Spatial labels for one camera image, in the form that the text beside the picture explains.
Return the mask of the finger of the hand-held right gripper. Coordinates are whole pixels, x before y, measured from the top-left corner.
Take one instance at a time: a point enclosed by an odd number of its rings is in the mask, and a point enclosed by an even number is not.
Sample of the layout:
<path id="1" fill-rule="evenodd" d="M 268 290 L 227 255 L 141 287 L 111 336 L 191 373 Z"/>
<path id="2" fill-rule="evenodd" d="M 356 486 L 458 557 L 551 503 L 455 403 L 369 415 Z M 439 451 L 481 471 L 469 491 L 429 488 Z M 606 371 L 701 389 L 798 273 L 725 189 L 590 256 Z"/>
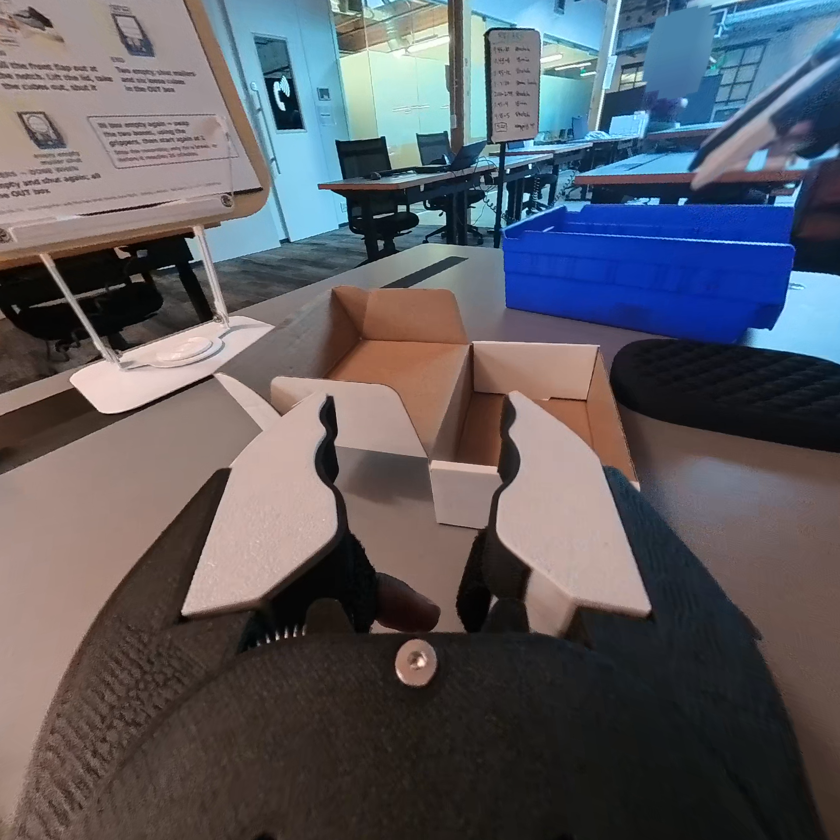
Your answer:
<path id="1" fill-rule="evenodd" d="M 726 143 L 734 139 L 738 143 L 761 130 L 769 129 L 773 137 L 784 135 L 792 128 L 805 128 L 806 124 L 799 121 L 805 94 L 823 73 L 816 70 L 796 79 L 796 69 L 803 62 L 727 121 L 716 132 L 718 141 Z"/>
<path id="2" fill-rule="evenodd" d="M 784 135 L 770 137 L 769 129 L 735 143 L 719 142 L 713 133 L 695 153 L 689 172 L 691 191 L 722 184 L 734 186 L 739 179 L 756 186 L 771 175 L 784 176 L 784 184 L 801 180 L 807 163 L 801 163 L 798 150 L 807 140 L 807 128 L 792 128 Z"/>

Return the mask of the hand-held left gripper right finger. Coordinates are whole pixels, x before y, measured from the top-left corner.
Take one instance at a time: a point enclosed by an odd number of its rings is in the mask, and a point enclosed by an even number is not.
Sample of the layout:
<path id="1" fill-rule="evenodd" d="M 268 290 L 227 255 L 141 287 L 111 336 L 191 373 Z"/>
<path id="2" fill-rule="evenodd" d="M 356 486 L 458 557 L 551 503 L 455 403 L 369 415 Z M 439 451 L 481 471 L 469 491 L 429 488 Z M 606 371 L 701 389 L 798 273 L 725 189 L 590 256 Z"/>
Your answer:
<path id="1" fill-rule="evenodd" d="M 652 611 L 601 460 L 519 392 L 503 402 L 501 487 L 490 546 L 520 563 L 491 590 L 520 601 L 536 634 L 562 637 L 580 609 L 644 620 Z"/>

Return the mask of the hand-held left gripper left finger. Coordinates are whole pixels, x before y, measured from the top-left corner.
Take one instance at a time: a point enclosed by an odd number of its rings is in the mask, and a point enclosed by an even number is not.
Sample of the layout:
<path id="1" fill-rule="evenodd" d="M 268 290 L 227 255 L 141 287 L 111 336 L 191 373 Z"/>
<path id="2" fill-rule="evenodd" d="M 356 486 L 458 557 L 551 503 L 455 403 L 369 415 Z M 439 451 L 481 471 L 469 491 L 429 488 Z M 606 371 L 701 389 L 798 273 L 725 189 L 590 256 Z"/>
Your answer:
<path id="1" fill-rule="evenodd" d="M 335 486 L 333 397 L 305 397 L 255 437 L 229 468 L 182 615 L 266 605 L 334 550 L 347 530 Z"/>

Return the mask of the white cardboard mailer box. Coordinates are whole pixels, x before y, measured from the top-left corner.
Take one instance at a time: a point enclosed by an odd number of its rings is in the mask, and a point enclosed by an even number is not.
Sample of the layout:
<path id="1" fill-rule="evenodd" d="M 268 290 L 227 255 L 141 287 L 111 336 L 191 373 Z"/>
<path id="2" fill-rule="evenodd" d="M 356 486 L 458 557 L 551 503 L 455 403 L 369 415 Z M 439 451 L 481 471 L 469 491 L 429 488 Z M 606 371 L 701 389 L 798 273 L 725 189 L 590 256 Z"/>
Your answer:
<path id="1" fill-rule="evenodd" d="M 450 290 L 335 287 L 220 374 L 278 414 L 315 391 L 333 396 L 338 446 L 428 462 L 440 524 L 487 525 L 510 392 L 561 421 L 639 488 L 600 349 L 469 341 Z"/>

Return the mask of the long wooden-edged desk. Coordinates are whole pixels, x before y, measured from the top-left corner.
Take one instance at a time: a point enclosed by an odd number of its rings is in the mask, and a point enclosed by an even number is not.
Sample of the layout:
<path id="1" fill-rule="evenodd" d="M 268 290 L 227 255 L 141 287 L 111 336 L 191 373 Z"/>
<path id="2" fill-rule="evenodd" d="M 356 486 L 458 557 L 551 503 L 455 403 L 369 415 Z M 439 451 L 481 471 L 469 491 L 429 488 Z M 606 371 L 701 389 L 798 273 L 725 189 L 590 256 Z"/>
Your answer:
<path id="1" fill-rule="evenodd" d="M 809 165 L 803 159 L 762 169 L 750 163 L 746 171 L 726 172 L 710 185 L 693 191 L 694 173 L 688 170 L 693 157 L 692 152 L 638 154 L 578 174 L 574 186 L 593 204 L 620 204 L 639 199 L 668 205 L 767 204 L 774 203 L 779 195 L 792 195 Z"/>

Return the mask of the wooden-edged office desk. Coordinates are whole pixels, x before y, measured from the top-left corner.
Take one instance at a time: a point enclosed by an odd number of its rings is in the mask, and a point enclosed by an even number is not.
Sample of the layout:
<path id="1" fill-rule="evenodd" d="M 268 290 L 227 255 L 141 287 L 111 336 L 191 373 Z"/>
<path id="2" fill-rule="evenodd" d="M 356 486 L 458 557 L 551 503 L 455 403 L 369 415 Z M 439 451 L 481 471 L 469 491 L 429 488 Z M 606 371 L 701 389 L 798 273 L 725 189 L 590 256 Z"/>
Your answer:
<path id="1" fill-rule="evenodd" d="M 338 180 L 318 184 L 318 189 L 335 193 L 345 202 L 347 193 L 355 191 L 393 193 L 402 207 L 423 204 L 435 198 L 450 197 L 450 207 L 446 212 L 446 238 L 450 245 L 466 245 L 469 224 L 467 193 L 480 185 L 484 175 L 495 175 L 497 166 L 490 159 L 481 157 L 479 162 L 468 170 L 455 173 L 417 174 L 408 171 L 402 174 L 388 175 L 379 181 L 371 178 L 363 180 L 353 178 L 348 181 Z"/>

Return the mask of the person's left hand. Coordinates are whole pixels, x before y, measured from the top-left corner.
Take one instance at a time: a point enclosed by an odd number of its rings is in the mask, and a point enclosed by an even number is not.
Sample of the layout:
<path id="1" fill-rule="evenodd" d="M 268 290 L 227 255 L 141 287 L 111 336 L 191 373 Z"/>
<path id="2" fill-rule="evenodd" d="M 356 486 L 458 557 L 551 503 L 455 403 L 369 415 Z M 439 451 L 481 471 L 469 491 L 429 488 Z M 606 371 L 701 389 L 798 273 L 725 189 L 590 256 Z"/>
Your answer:
<path id="1" fill-rule="evenodd" d="M 427 634 L 435 630 L 440 607 L 404 581 L 376 574 L 375 621 L 403 634 Z"/>

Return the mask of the blue plastic bin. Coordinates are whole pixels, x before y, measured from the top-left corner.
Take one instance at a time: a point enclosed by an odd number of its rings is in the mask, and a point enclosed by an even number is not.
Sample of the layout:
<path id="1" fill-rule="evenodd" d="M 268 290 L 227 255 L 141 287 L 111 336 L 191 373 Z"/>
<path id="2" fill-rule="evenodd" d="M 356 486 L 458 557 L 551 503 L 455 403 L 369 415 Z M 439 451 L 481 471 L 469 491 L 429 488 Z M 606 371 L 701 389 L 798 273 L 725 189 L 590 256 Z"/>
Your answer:
<path id="1" fill-rule="evenodd" d="M 509 309 L 673 339 L 736 343 L 786 301 L 794 209 L 566 206 L 503 231 Z"/>

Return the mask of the black quilted wrist rest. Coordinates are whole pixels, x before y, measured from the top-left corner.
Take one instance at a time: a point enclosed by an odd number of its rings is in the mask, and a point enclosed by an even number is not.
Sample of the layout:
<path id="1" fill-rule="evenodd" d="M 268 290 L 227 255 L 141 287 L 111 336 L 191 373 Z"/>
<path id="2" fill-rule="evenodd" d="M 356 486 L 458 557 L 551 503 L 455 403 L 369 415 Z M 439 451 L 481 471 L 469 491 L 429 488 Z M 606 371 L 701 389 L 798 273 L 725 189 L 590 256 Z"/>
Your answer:
<path id="1" fill-rule="evenodd" d="M 622 406 L 663 423 L 839 452 L 839 366 L 828 360 L 646 339 L 616 353 L 610 383 Z"/>

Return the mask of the whiteboard on black stand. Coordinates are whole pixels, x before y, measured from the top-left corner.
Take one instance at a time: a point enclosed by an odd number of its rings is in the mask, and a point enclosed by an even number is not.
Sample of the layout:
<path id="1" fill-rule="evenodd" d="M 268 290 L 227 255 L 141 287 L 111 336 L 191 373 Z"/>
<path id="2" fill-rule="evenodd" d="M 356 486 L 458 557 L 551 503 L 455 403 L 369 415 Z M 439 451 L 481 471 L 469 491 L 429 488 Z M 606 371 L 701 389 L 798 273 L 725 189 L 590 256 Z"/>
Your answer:
<path id="1" fill-rule="evenodd" d="M 501 200 L 509 143 L 539 132 L 542 37 L 533 28 L 494 27 L 484 35 L 487 140 L 498 147 L 497 206 L 493 246 L 501 244 Z"/>

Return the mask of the black office chair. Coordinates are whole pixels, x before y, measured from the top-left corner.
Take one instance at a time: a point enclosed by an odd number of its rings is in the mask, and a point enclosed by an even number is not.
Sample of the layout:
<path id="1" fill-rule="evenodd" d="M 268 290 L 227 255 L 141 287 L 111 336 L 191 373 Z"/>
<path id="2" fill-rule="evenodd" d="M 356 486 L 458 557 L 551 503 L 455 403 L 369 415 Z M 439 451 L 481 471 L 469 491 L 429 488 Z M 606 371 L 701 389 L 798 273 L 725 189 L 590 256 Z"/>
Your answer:
<path id="1" fill-rule="evenodd" d="M 416 135 L 416 144 L 422 166 L 451 165 L 457 162 L 456 159 L 460 154 L 460 152 L 453 152 L 448 133 L 446 131 L 441 133 L 418 133 Z M 467 165 L 469 165 L 471 161 L 469 155 L 475 152 L 478 156 L 480 156 L 485 148 L 485 145 L 485 141 L 470 143 L 461 150 L 467 153 Z M 470 211 L 475 205 L 482 203 L 483 200 L 484 192 L 478 187 L 471 188 L 468 191 L 466 202 Z M 438 215 L 445 215 L 446 211 L 450 207 L 450 204 L 451 201 L 449 196 L 423 202 L 425 210 L 436 212 Z M 446 231 L 447 228 L 446 225 L 444 225 L 433 231 L 430 235 L 442 235 L 443 238 L 446 239 Z M 478 227 L 473 224 L 468 224 L 466 226 L 466 231 L 469 235 L 474 236 L 478 245 L 484 244 L 484 235 Z"/>
<path id="2" fill-rule="evenodd" d="M 367 140 L 336 140 L 342 179 L 361 178 L 379 181 L 391 170 L 385 137 Z M 368 264 L 396 253 L 395 239 L 419 225 L 418 216 L 409 206 L 402 207 L 390 192 L 349 192 L 345 196 L 348 226 L 364 240 Z"/>
<path id="3" fill-rule="evenodd" d="M 58 259 L 56 267 L 89 324 L 112 350 L 129 348 L 123 330 L 151 319 L 164 298 L 154 273 L 173 267 L 199 322 L 214 318 L 192 268 L 187 235 Z M 42 264 L 1 271 L 1 310 L 12 325 L 45 345 L 38 377 L 56 373 L 54 362 L 89 338 L 76 310 Z"/>

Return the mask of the black laptop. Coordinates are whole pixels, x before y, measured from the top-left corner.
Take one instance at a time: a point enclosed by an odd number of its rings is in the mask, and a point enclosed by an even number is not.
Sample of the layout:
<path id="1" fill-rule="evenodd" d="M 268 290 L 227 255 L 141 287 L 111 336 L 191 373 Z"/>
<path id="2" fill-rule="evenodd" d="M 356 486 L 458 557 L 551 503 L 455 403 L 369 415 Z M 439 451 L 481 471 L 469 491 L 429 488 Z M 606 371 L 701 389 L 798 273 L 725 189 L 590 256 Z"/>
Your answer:
<path id="1" fill-rule="evenodd" d="M 478 162 L 486 143 L 479 141 L 464 146 L 452 159 L 445 164 L 426 164 L 415 167 L 417 174 L 455 173 L 468 170 Z"/>

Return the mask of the door with phone icon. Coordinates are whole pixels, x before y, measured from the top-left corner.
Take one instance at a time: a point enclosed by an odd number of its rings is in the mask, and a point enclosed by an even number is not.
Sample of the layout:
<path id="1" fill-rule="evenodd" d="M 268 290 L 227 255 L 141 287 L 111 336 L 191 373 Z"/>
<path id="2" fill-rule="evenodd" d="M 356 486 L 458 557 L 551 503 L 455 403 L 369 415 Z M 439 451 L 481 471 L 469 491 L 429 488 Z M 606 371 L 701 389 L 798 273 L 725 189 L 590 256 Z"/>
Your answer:
<path id="1" fill-rule="evenodd" d="M 287 41 L 267 35 L 254 35 L 253 40 L 275 130 L 305 132 Z"/>

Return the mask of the instruction sign on white stand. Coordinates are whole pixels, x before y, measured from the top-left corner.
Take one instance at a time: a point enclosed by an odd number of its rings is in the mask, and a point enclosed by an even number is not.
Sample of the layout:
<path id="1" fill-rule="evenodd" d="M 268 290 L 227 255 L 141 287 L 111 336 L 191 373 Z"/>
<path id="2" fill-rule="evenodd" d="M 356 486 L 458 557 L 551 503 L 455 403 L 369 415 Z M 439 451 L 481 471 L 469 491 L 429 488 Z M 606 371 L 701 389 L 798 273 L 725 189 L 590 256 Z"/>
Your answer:
<path id="1" fill-rule="evenodd" d="M 101 354 L 70 384 L 103 415 L 213 376 L 270 327 L 230 316 L 208 227 L 265 204 L 267 165 L 202 2 L 2 2 L 2 269 L 45 268 Z M 202 324 L 121 352 L 57 260 L 192 235 Z"/>

